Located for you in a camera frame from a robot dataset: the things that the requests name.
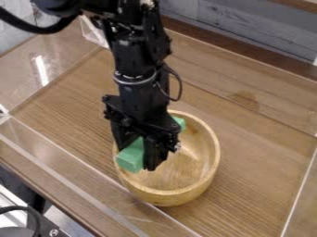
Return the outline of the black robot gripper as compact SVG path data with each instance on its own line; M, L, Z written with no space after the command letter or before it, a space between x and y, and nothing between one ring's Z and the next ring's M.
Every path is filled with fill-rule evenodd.
M119 122L117 117L129 117L138 122L150 120L159 121L166 114L167 106L175 98L170 96L170 81L167 78L158 78L143 81L123 81L115 78L119 94L106 94L103 103L106 104L105 117L110 120L110 127L118 149L126 149L139 138L139 135ZM147 136L143 139L143 168L154 171L161 163L167 159L167 143Z

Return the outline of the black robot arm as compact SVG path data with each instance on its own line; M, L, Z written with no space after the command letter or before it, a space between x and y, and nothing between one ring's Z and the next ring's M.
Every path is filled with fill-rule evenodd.
M179 145L181 126L169 113L170 78L177 72L166 64L173 53L159 14L159 0L34 0L50 15L90 16L106 37L114 58L117 95L103 96L117 147L125 151L142 143L142 168L153 171Z

